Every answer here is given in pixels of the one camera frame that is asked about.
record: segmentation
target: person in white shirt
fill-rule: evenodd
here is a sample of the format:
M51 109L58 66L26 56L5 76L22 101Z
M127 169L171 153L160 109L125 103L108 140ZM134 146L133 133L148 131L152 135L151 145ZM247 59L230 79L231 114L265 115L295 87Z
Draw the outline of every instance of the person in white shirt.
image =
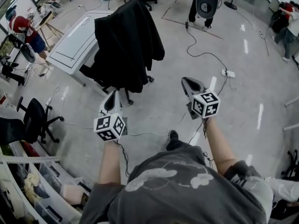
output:
M290 15L289 26L281 29L280 33L272 38L276 44L283 40L285 56L282 59L287 62L290 60L290 44L294 42L299 33L299 9L298 5L296 5L296 7L293 7L293 12L286 11L281 7L279 10Z

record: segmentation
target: white shirt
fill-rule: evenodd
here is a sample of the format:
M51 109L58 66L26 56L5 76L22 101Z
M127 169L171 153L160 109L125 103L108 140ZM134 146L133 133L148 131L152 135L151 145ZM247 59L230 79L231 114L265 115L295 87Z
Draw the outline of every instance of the white shirt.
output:
M299 34L299 13L295 11L293 8L292 15L289 18L289 26L288 29L293 33L294 36L298 36Z

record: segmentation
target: person in red shirt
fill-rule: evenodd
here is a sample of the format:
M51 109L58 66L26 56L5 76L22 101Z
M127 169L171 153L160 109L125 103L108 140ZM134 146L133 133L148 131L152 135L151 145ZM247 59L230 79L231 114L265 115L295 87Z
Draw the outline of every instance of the person in red shirt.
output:
M5 18L9 23L9 29L15 33L25 33L25 43L29 43L33 51L42 59L46 60L47 54L45 51L50 52L50 48L46 46L44 40L31 26L31 19L26 19L22 16L16 16L15 8L16 6L10 7L5 14Z

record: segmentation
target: gray t-shirt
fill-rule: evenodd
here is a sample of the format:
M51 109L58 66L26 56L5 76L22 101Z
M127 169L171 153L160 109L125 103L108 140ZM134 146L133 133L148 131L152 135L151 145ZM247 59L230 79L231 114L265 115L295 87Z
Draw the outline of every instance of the gray t-shirt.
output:
M199 147L162 152L135 167L126 186L95 184L81 224L266 224L273 193L253 167L221 176Z

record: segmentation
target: white table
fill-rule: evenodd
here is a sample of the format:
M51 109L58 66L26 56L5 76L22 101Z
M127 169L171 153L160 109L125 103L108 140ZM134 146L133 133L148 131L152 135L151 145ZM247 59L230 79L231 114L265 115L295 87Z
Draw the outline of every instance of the white table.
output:
M87 12L59 40L48 55L47 61L68 73L83 86L86 83L94 86L94 82L78 71L83 64L90 67L93 64L94 55L99 50L98 41L94 35L94 20L112 13L113 11ZM101 89L97 91L106 96Z

